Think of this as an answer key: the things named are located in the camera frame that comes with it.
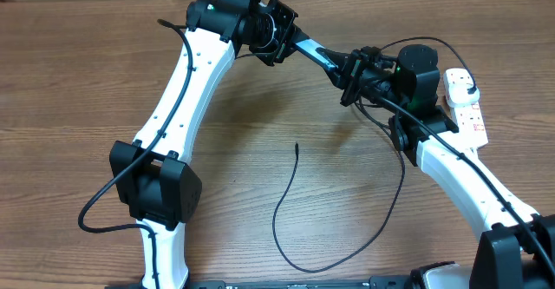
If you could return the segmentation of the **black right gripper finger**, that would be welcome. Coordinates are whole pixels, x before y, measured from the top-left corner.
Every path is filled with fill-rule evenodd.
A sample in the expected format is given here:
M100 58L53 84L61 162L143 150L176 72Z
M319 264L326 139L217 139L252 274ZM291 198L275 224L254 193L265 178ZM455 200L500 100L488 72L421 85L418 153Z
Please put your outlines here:
M333 67L324 70L326 75L329 77L333 86L338 89L346 89L349 84L350 80L347 76L347 71L345 68L341 67Z
M317 52L317 64L324 70L343 70L349 62L350 54L336 52L331 49L319 47Z

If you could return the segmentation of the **blue Galaxy smartphone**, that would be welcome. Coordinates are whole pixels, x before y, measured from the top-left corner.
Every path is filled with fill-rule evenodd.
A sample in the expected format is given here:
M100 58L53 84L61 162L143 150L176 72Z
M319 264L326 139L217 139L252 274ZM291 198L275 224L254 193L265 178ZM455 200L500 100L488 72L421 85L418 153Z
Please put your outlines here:
M326 72L333 72L338 68L338 66L325 54L327 49L307 36L301 36L297 39L294 42L294 48L311 59L312 62L316 63Z

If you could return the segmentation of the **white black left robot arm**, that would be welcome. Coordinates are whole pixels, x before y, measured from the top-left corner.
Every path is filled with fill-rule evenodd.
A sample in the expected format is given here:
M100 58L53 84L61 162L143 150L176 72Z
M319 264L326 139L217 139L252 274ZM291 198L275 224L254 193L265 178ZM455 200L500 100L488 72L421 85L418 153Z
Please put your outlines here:
M296 13L279 0L196 0L183 26L160 20L183 42L166 89L132 142L109 154L115 188L141 233L145 271L139 288L183 288L189 271L185 228L199 204L193 144L220 81L242 46L268 66L289 54Z

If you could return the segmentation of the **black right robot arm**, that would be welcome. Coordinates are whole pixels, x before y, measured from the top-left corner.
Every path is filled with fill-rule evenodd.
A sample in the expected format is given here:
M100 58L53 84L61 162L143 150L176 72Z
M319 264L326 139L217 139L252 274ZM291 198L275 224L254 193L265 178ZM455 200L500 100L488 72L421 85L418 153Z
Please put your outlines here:
M364 47L349 54L316 48L342 103L359 98L392 112L390 139L430 176L478 241L467 288L552 288L554 218L515 197L477 158L470 140L437 103L435 49L413 44L397 56Z

